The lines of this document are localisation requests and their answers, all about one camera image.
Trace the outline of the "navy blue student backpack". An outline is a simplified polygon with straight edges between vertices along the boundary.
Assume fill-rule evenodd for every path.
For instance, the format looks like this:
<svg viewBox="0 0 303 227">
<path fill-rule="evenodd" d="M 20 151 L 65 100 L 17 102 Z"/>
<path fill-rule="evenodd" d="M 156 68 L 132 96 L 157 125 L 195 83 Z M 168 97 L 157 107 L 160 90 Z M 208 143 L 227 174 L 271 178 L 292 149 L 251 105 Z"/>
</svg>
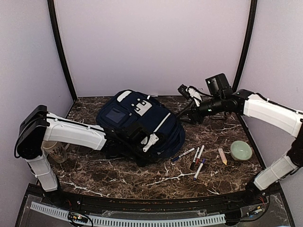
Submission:
<svg viewBox="0 0 303 227">
<path fill-rule="evenodd" d="M 97 125 L 109 129 L 107 159 L 127 157 L 140 167 L 174 156 L 185 142 L 177 116 L 150 95 L 123 90 L 99 110 Z"/>
</svg>

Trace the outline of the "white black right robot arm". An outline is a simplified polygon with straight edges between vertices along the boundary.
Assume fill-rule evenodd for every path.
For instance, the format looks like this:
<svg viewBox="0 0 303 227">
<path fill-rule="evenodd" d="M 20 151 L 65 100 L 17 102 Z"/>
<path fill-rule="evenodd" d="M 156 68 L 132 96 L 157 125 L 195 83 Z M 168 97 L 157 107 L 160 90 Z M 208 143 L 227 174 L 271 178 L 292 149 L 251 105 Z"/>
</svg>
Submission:
<svg viewBox="0 0 303 227">
<path fill-rule="evenodd" d="M 272 125 L 294 138 L 290 149 L 281 158 L 255 175 L 246 185 L 241 200 L 246 205 L 252 205 L 259 199 L 261 191 L 303 166 L 303 113 L 265 98 L 260 93 L 245 89 L 234 91 L 223 73 L 205 81 L 210 92 L 206 100 L 202 100 L 203 92 L 194 86 L 180 85 L 178 88 L 183 97 L 193 102 L 179 114 L 188 116 L 191 124 L 202 123 L 207 116 L 235 113 Z"/>
</svg>

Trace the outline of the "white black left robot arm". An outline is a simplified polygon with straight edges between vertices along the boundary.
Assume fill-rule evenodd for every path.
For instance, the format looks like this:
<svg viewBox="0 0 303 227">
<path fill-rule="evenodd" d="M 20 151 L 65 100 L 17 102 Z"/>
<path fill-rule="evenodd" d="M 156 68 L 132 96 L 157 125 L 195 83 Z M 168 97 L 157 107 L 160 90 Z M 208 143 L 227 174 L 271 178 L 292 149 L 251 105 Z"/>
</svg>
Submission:
<svg viewBox="0 0 303 227">
<path fill-rule="evenodd" d="M 49 200 L 63 206 L 67 196 L 59 190 L 59 181 L 46 159 L 42 143 L 61 142 L 101 150 L 110 140 L 122 144 L 136 157 L 151 161 L 148 150 L 160 139 L 138 122 L 126 128 L 102 128 L 67 120 L 48 112 L 45 105 L 39 105 L 20 125 L 14 156 L 29 164 L 42 189 L 48 192 Z"/>
</svg>

